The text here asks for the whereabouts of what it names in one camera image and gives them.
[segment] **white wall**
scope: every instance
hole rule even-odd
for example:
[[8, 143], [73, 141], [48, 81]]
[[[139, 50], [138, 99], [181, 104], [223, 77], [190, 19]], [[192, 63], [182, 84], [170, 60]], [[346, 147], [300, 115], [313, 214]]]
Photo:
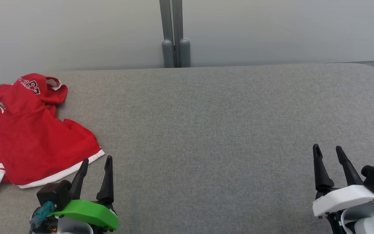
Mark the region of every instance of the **white wall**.
[[374, 0], [185, 0], [192, 66], [374, 60]]
[[0, 83], [48, 71], [163, 68], [159, 0], [0, 0]]

